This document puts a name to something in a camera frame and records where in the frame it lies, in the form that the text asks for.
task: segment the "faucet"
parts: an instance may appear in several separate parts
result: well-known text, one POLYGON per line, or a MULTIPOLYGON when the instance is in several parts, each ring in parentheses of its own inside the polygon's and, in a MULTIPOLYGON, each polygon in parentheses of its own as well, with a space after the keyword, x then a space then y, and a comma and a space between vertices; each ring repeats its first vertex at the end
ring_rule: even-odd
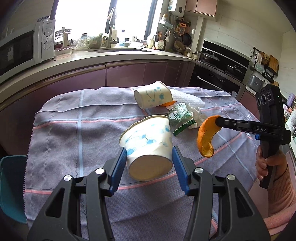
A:
POLYGON ((110 12, 107 19, 109 19, 109 25, 110 25, 109 36, 108 36, 108 40, 107 40, 107 47, 110 48, 111 47, 112 30, 113 30, 113 26, 115 25, 115 19, 116 19, 116 7, 113 7, 111 9, 111 12, 110 12))

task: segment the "blue gripper pad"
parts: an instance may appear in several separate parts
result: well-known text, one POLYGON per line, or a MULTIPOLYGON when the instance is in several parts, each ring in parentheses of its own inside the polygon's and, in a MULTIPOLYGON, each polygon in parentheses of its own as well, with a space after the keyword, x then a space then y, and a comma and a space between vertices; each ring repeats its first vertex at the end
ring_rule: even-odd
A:
POLYGON ((176 147, 174 146, 173 150, 172 150, 173 164, 174 164, 177 176, 178 176, 178 180, 179 180, 181 189, 182 189, 182 191, 185 192, 185 195, 187 195, 190 191, 190 188, 188 186, 189 176, 185 171, 185 167, 183 165, 181 158, 183 158, 183 157, 180 157, 176 147))
POLYGON ((118 161, 111 175, 111 186, 109 189, 111 195, 113 195, 118 189, 121 176, 124 170, 124 166, 126 164, 126 159, 127 159, 126 149, 122 148, 121 152, 119 152, 115 158, 115 161, 116 160, 118 161))

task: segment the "person's hand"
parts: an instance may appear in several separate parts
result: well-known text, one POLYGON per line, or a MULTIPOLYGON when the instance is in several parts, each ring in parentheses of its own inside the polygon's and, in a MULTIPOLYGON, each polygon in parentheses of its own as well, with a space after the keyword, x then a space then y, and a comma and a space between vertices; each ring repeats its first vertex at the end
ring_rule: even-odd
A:
POLYGON ((261 146, 258 146, 255 166, 257 169, 257 177, 259 180, 262 180, 264 176, 268 175, 268 169, 266 168, 267 165, 277 166, 274 179, 276 180, 280 178, 287 170, 288 164, 285 154, 283 154, 283 152, 279 150, 277 154, 265 159, 262 156, 261 146))

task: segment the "oven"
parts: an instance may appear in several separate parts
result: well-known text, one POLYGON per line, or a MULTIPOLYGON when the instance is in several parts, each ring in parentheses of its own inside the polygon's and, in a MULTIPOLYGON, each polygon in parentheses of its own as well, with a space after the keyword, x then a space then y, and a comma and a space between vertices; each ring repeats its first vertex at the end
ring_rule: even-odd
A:
POLYGON ((240 101, 246 86, 223 72, 195 61, 189 87, 200 87, 214 91, 225 91, 240 101))

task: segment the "water heater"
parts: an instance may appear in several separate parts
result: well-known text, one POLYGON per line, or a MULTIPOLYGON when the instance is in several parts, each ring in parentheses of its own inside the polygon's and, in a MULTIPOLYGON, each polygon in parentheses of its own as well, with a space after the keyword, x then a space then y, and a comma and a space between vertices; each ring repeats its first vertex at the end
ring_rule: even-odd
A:
POLYGON ((168 11, 177 17, 183 17, 185 11, 186 0, 170 0, 168 11))

